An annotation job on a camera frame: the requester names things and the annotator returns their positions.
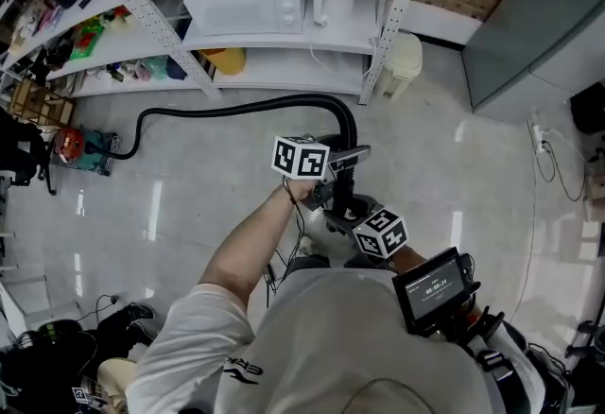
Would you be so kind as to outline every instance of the glossy floor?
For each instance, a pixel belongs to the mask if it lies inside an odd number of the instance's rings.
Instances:
[[[136,116],[145,108],[224,107],[276,95],[228,91],[220,102],[199,92],[91,97],[78,102],[76,121],[118,132],[129,148]],[[513,324],[562,351],[601,274],[598,227],[584,223],[581,202],[570,202],[558,181],[545,183],[538,175],[532,232],[535,171],[525,124],[473,115],[459,53],[428,44],[423,72],[397,103],[375,98],[360,107],[353,98],[343,99],[357,120],[360,143],[372,146],[371,158],[356,171],[357,192],[400,209],[410,245],[420,254],[431,256],[450,245],[470,252],[483,284],[478,302],[505,311],[509,319],[527,278]],[[574,139],[564,108],[544,120]],[[17,234],[8,241],[9,261],[14,258],[21,269],[7,276],[43,272],[51,301],[77,300],[82,313],[95,309],[100,294],[112,293],[124,301],[152,297],[165,312],[196,284],[226,234],[279,183],[269,168],[274,136],[320,135],[336,126],[328,112],[310,109],[205,120],[149,118],[139,153],[114,163],[111,177],[56,168],[54,198],[37,181],[9,190],[6,227]],[[575,195],[580,160],[557,136],[551,141]],[[325,231],[320,215],[307,215],[307,222],[336,262],[351,253]],[[292,222],[283,251],[291,248],[295,232]],[[274,263],[279,271],[279,260]],[[259,285],[251,302],[255,325],[266,309],[265,293]]]

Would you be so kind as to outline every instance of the white wall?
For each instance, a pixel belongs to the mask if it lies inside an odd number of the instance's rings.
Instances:
[[[412,1],[404,12],[401,29],[450,43],[466,44],[481,24],[478,19]]]

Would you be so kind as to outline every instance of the black vacuum hose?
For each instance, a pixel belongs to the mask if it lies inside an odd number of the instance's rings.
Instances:
[[[141,127],[143,121],[149,115],[166,115],[178,116],[180,118],[217,118],[220,116],[234,116],[244,113],[265,112],[268,110],[278,110],[281,108],[292,107],[316,107],[323,108],[332,112],[338,120],[340,126],[340,147],[348,149],[357,147],[357,126],[351,110],[338,98],[329,95],[309,94],[309,95],[292,95],[281,98],[273,98],[271,100],[257,101],[247,105],[238,105],[236,107],[220,108],[215,110],[173,110],[169,108],[150,108],[143,110],[136,121],[136,131],[134,134],[134,144],[132,149],[127,153],[110,152],[104,148],[98,147],[95,144],[88,143],[86,145],[87,152],[97,152],[112,159],[125,161],[136,154],[141,145]]]
[[[220,116],[234,116],[244,113],[265,112],[268,110],[278,110],[281,108],[293,107],[316,107],[323,108],[337,118],[340,126],[340,136],[338,147],[341,150],[357,147],[357,125],[349,107],[347,107],[338,98],[329,95],[309,94],[292,95],[271,100],[257,101],[247,105],[238,105],[236,107],[222,108],[216,110],[172,110],[168,108],[150,108],[144,110],[136,121],[136,131],[134,134],[134,144],[127,153],[110,152],[104,148],[97,147],[95,144],[86,144],[86,152],[97,152],[113,159],[125,161],[130,159],[139,149],[141,144],[141,127],[143,120],[148,115],[166,115],[178,116],[181,118],[217,118]],[[347,210],[351,206],[354,189],[354,167],[338,172],[337,182],[334,191],[333,213],[339,217],[345,217]]]

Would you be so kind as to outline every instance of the bracelet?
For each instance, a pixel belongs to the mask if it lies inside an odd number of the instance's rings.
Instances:
[[[290,186],[287,184],[287,180],[285,179],[285,176],[282,176],[282,185],[284,186],[285,191],[287,192],[287,194],[290,197],[290,202],[292,202],[292,204],[296,206],[296,200],[294,199],[294,196],[292,195],[292,191],[290,191]]]

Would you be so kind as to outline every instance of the power outlet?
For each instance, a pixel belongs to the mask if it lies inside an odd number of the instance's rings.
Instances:
[[[533,132],[533,140],[534,140],[534,143],[536,144],[536,152],[537,153],[546,152],[545,146],[543,144],[545,133],[540,129],[540,126],[538,126],[538,125],[534,125],[531,128],[531,131]]]

